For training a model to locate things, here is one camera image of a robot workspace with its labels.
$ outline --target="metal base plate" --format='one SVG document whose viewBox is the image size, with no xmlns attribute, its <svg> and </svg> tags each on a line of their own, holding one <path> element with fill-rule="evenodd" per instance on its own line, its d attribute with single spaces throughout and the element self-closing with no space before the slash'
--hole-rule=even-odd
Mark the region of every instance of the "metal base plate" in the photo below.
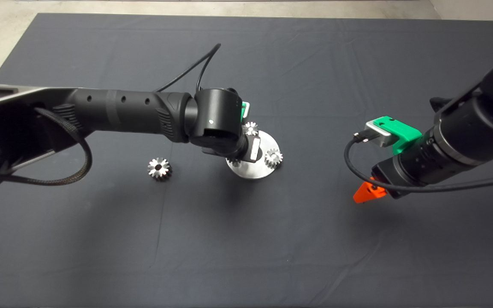
<svg viewBox="0 0 493 308">
<path fill-rule="evenodd" d="M 239 166 L 233 166 L 231 162 L 226 160 L 229 169 L 243 179 L 261 179 L 275 171 L 274 168 L 266 166 L 264 156 L 272 148 L 280 150 L 279 145 L 270 134 L 264 131 L 260 130 L 258 136 L 260 137 L 260 150 L 262 150 L 262 157 L 259 160 L 255 163 L 241 162 Z"/>
</svg>

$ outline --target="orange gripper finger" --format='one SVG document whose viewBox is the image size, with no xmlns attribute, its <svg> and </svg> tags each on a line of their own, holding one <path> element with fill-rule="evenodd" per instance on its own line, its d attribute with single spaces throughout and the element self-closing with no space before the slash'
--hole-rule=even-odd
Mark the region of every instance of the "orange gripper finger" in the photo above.
<svg viewBox="0 0 493 308">
<path fill-rule="evenodd" d="M 373 199 L 385 197 L 386 195 L 387 192 L 382 187 L 375 187 L 371 183 L 364 182 L 362 185 L 360 185 L 359 189 L 354 194 L 353 200 L 356 203 L 363 203 Z"/>
</svg>

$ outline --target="dark fabric surface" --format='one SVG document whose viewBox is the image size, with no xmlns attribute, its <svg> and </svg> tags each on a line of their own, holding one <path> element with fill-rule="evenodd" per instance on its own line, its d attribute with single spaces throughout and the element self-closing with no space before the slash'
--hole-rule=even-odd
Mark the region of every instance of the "dark fabric surface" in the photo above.
<svg viewBox="0 0 493 308">
<path fill-rule="evenodd" d="M 429 128 L 430 97 L 493 66 L 493 22 L 41 14 L 0 83 L 150 90 L 217 42 L 203 86 L 252 104 L 282 168 L 245 181 L 192 145 L 94 133 L 80 182 L 0 185 L 0 306 L 493 306 L 493 187 L 355 205 L 342 159 L 370 119 Z M 366 172 L 390 155 L 354 148 Z M 168 183 L 146 174 L 154 157 Z M 19 174 L 82 161 L 75 147 Z"/>
</svg>

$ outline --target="concrete floor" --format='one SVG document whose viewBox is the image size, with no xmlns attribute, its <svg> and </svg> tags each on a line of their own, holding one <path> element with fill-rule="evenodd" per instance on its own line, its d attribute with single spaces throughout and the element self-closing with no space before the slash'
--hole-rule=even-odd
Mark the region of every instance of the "concrete floor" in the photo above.
<svg viewBox="0 0 493 308">
<path fill-rule="evenodd" d="M 0 65 L 38 12 L 493 20 L 493 0 L 121 2 L 0 0 Z"/>
</svg>

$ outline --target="gear teeth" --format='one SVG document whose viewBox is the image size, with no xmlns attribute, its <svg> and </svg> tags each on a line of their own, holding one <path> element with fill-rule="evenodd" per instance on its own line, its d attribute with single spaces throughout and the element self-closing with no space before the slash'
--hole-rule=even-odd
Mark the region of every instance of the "gear teeth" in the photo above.
<svg viewBox="0 0 493 308">
<path fill-rule="evenodd" d="M 226 160 L 232 165 L 232 166 L 239 166 L 241 164 L 240 160 L 235 160 L 231 158 L 226 158 Z"/>
<path fill-rule="evenodd" d="M 166 181 L 172 176 L 172 166 L 164 158 L 156 158 L 147 166 L 148 174 L 158 182 Z"/>
<path fill-rule="evenodd" d="M 244 126 L 245 134 L 249 136 L 258 136 L 258 124 L 255 122 L 247 122 Z"/>
<path fill-rule="evenodd" d="M 277 169 L 282 163 L 282 153 L 278 149 L 272 148 L 266 152 L 264 160 L 266 161 L 266 166 Z"/>
</svg>

